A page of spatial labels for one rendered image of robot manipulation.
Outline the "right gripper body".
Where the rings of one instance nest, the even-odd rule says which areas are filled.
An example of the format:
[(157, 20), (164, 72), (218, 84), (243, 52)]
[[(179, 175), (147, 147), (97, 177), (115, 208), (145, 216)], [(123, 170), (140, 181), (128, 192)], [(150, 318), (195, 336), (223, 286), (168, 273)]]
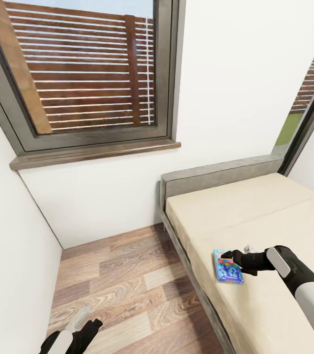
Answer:
[(241, 251), (234, 250), (233, 261), (237, 263), (240, 268), (245, 269), (252, 276), (257, 276), (257, 272), (261, 271), (255, 263), (254, 259), (255, 253), (244, 254)]

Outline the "board game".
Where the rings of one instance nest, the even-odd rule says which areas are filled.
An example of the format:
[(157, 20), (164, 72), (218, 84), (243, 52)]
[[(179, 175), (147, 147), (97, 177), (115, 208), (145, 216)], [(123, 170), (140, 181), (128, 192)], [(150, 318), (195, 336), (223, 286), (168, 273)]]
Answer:
[(233, 259), (221, 258), (226, 252), (229, 250), (214, 249), (213, 252), (218, 281), (242, 285), (244, 279), (240, 266)]

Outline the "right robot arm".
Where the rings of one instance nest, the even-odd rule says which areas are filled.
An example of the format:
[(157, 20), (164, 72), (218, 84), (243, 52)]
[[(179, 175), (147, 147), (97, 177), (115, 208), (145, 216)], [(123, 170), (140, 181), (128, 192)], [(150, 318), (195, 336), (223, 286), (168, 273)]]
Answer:
[(252, 276), (261, 270), (277, 270), (314, 330), (314, 273), (286, 247), (271, 246), (259, 252), (248, 244), (244, 251), (229, 251), (221, 258), (233, 259), (242, 273)]

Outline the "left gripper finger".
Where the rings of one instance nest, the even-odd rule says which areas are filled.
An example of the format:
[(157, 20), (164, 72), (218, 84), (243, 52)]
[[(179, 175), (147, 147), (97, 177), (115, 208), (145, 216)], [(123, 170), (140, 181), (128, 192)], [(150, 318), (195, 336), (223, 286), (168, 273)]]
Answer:
[(93, 323), (98, 330), (103, 325), (102, 321), (100, 321), (99, 319), (95, 319)]

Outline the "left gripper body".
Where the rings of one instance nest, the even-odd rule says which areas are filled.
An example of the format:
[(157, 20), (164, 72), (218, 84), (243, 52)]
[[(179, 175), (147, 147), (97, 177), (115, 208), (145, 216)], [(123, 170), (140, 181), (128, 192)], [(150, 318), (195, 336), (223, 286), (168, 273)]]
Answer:
[(95, 335), (98, 333), (98, 329), (92, 322), (89, 320), (86, 325), (81, 329), (81, 331), (76, 331), (73, 333), (77, 333), (80, 337), (81, 344), (78, 352), (76, 354), (83, 354), (84, 351), (87, 349)]

